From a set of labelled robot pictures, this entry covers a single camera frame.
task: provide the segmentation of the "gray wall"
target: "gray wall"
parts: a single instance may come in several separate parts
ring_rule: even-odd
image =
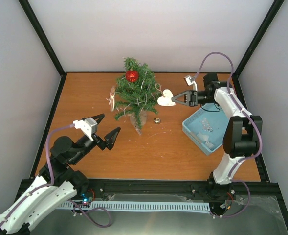
[[[248,108],[263,118],[263,155],[288,209],[288,1],[285,1],[240,83]]]
[[[273,0],[30,0],[66,71],[196,71],[210,52],[237,66]],[[230,71],[221,56],[205,71]]]
[[[0,0],[0,213],[28,178],[60,77],[17,0]]]

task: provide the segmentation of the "white heart ornament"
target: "white heart ornament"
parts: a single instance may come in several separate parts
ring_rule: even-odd
[[[165,89],[163,95],[158,98],[158,104],[161,106],[174,106],[175,102],[171,100],[172,97],[172,92],[169,89]]]

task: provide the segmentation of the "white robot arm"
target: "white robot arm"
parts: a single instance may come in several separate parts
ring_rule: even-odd
[[[0,234],[29,234],[63,202],[86,193],[88,179],[70,165],[76,165],[95,146],[102,150],[114,147],[121,128],[109,132],[102,140],[95,132],[103,118],[104,114],[100,114],[74,121],[69,128],[81,129],[85,134],[76,143],[67,136],[55,141],[50,150],[51,156],[48,156],[46,165],[31,186],[9,209],[0,214]]]
[[[203,78],[204,91],[195,89],[197,86],[191,76],[185,77],[185,80],[187,85],[193,85],[193,90],[175,95],[172,98],[173,102],[191,107],[198,104],[217,103],[229,119],[223,138],[225,153],[212,175],[216,184],[230,184],[240,165],[259,149],[258,135],[247,116],[254,121],[259,132],[261,132],[262,119],[253,116],[234,95],[233,88],[228,89],[227,82],[218,81],[216,73],[209,73]],[[181,96],[184,96],[184,101],[178,100]]]

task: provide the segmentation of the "wire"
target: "wire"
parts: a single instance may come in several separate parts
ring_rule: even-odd
[[[68,201],[71,202],[71,203],[73,203],[74,208],[78,208],[78,209],[81,211],[81,213],[82,213],[92,224],[96,225],[97,227],[99,227],[99,228],[108,228],[108,227],[110,227],[110,226],[112,225],[112,217],[111,217],[109,211],[107,211],[105,208],[103,208],[103,207],[96,207],[96,208],[93,208],[93,209],[88,210],[87,212],[85,212],[85,211],[82,210],[82,208],[81,208],[76,202],[74,202],[74,201],[72,201],[72,200],[68,200]],[[107,213],[108,218],[109,218],[108,224],[106,224],[106,225],[98,224],[95,220],[93,220],[92,218],[90,218],[90,217],[88,216],[88,213],[91,213],[91,212],[94,212],[94,211],[97,211],[97,210],[103,210],[104,212]]]
[[[203,59],[201,65],[200,65],[200,67],[199,67],[198,72],[195,74],[195,76],[194,76],[194,78],[193,78],[193,81],[195,81],[195,79],[196,79],[196,78],[198,77],[198,75],[200,74],[200,70],[201,70],[201,68],[202,68],[205,60],[206,60],[210,55],[213,55],[213,54],[222,55],[222,56],[224,56],[224,57],[230,62],[230,65],[231,65],[231,73],[230,73],[230,76],[228,77],[228,79],[227,79],[227,81],[226,81],[227,92],[228,92],[229,96],[231,97],[232,101],[233,101],[233,102],[235,103],[235,105],[237,106],[237,108],[238,108],[238,109],[241,111],[241,113],[244,114],[244,115],[247,117],[247,119],[249,120],[250,124],[252,125],[252,127],[253,127],[254,130],[256,131],[256,134],[257,134],[257,136],[258,136],[258,141],[259,141],[259,149],[258,149],[258,151],[257,151],[256,154],[253,154],[253,155],[250,156],[250,157],[243,157],[243,158],[239,159],[239,160],[232,166],[232,168],[230,169],[230,171],[229,171],[229,173],[228,173],[228,175],[227,175],[229,179],[232,179],[232,174],[233,174],[234,170],[236,169],[236,167],[237,167],[241,162],[243,162],[243,161],[245,161],[245,160],[248,160],[248,159],[256,158],[256,157],[258,157],[258,156],[260,155],[260,153],[261,153],[261,151],[262,151],[262,147],[263,147],[263,142],[262,142],[262,137],[261,137],[260,131],[259,131],[256,123],[252,120],[252,118],[250,117],[250,115],[248,115],[248,113],[246,113],[246,109],[245,109],[244,107],[242,107],[242,106],[237,102],[237,99],[236,99],[235,96],[233,95],[233,92],[231,92],[231,89],[230,89],[230,81],[231,81],[232,75],[233,75],[233,73],[234,73],[234,65],[233,65],[232,60],[231,60],[227,55],[225,55],[225,54],[223,54],[223,53],[221,53],[221,52],[217,52],[217,51],[211,52],[211,53],[207,54],[207,55],[205,56],[205,58]],[[244,207],[241,211],[239,211],[239,212],[237,212],[237,213],[235,213],[235,214],[233,214],[233,215],[224,216],[223,218],[231,218],[231,217],[234,217],[234,216],[242,213],[244,210],[246,210],[246,208],[248,207],[248,204],[249,204],[249,202],[250,202],[250,191],[249,191],[249,187],[247,186],[247,184],[246,184],[244,181],[241,181],[241,180],[237,180],[237,181],[231,180],[231,181],[232,181],[232,182],[241,182],[241,183],[243,183],[243,184],[245,185],[245,187],[246,187],[246,189],[247,189],[247,193],[248,193],[248,202],[247,202],[247,204],[245,205],[245,207]]]
[[[47,135],[47,138],[46,138],[46,142],[45,142],[45,151],[46,151],[46,161],[47,161],[47,166],[48,166],[48,171],[49,171],[49,175],[50,175],[50,183],[47,183],[47,184],[43,184],[43,185],[40,185],[36,188],[34,188],[33,190],[31,190],[27,196],[25,196],[24,198],[22,198],[13,208],[12,210],[8,213],[8,215],[4,218],[4,220],[0,223],[0,228],[2,227],[2,225],[5,223],[5,221],[8,220],[8,218],[12,215],[12,213],[29,197],[31,196],[33,193],[35,193],[37,190],[43,188],[43,187],[49,187],[49,186],[52,186],[54,183],[55,183],[55,179],[54,179],[54,173],[52,171],[52,166],[51,166],[51,162],[50,162],[50,156],[49,156],[49,141],[50,141],[50,138],[52,136],[52,134],[54,134],[55,132],[58,132],[58,131],[61,131],[61,130],[65,130],[65,129],[69,129],[69,128],[72,128],[74,127],[74,124],[71,124],[69,126],[66,126],[66,127],[61,127],[61,128],[58,128],[56,130],[53,130],[52,132],[50,132],[48,135]]]
[[[94,192],[94,190],[89,189],[89,190],[87,190],[87,192],[92,192],[92,194],[93,194],[93,200],[92,200],[92,202],[95,201],[95,192]]]
[[[84,203],[81,203],[81,204],[77,204],[78,206],[86,206],[86,205],[90,205],[90,203],[89,202],[84,202]],[[77,208],[77,207],[73,207],[73,209],[72,209],[72,212],[73,212],[73,214],[76,214],[76,212],[75,212],[75,208]]]
[[[203,59],[199,69],[198,69],[198,72],[195,74],[195,76],[193,77],[193,81],[195,81],[195,79],[198,77],[198,75],[200,74],[200,71],[201,71],[201,68],[204,64],[204,62],[206,61],[206,59],[210,56],[210,55],[213,55],[213,54],[217,54],[217,55],[222,55],[224,56],[229,62],[230,62],[230,65],[231,65],[231,73],[230,73],[230,76],[228,77],[227,81],[226,81],[226,86],[227,86],[227,92],[229,93],[229,96],[231,97],[232,101],[235,103],[235,105],[237,106],[237,108],[241,111],[241,113],[243,113],[247,119],[249,120],[249,122],[251,123],[251,125],[253,126],[253,128],[255,129],[256,131],[256,134],[258,136],[258,141],[259,141],[259,149],[257,151],[256,154],[250,156],[250,157],[243,157],[241,159],[239,159],[234,165],[233,167],[230,169],[229,173],[228,173],[228,178],[232,178],[232,173],[234,172],[234,170],[236,169],[236,167],[243,161],[245,160],[248,160],[248,159],[252,159],[252,158],[256,158],[260,155],[261,151],[262,151],[262,147],[263,147],[263,142],[262,142],[262,138],[261,138],[261,134],[260,134],[260,131],[256,125],[256,123],[252,120],[252,118],[250,117],[250,115],[248,115],[246,113],[246,109],[244,107],[242,107],[238,102],[237,102],[237,99],[235,98],[235,96],[233,95],[233,92],[231,92],[231,89],[230,89],[230,81],[231,81],[231,78],[232,78],[232,75],[234,73],[234,65],[233,65],[233,62],[232,60],[225,54],[221,53],[221,52],[211,52],[209,54],[207,54],[205,56],[205,58]]]
[[[218,110],[207,110],[203,107],[203,105],[201,104],[200,107],[204,110],[204,111],[207,111],[207,112],[214,112],[214,113],[218,113],[220,112],[220,108],[216,106],[216,104],[214,103],[214,106],[218,109]]]
[[[226,194],[231,198],[231,200],[232,200],[231,204],[232,204],[234,201],[233,196],[229,192],[227,192]]]
[[[247,194],[248,194],[248,201],[247,201],[246,205],[244,206],[244,208],[241,209],[239,212],[237,212],[237,213],[235,213],[235,214],[232,214],[232,215],[223,216],[224,213],[225,213],[225,212],[224,212],[224,213],[220,216],[220,218],[224,218],[224,219],[233,218],[233,217],[235,217],[235,216],[243,213],[243,212],[247,209],[247,207],[248,207],[248,205],[249,205],[249,203],[250,203],[250,198],[251,198],[251,196],[250,196],[250,190],[249,190],[248,185],[245,183],[245,181],[242,181],[242,180],[234,180],[234,181],[232,181],[232,182],[233,182],[233,183],[241,182],[241,183],[246,187],[246,189],[247,189]]]

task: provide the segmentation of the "artificial pine tree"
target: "artificial pine tree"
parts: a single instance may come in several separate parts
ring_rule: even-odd
[[[117,79],[115,94],[122,100],[115,103],[115,107],[120,111],[115,115],[119,120],[124,115],[133,115],[135,118],[135,128],[142,128],[140,120],[141,111],[152,111],[158,113],[154,106],[161,93],[156,88],[154,73],[146,63],[139,64],[133,58],[126,58],[124,61],[126,73]]]

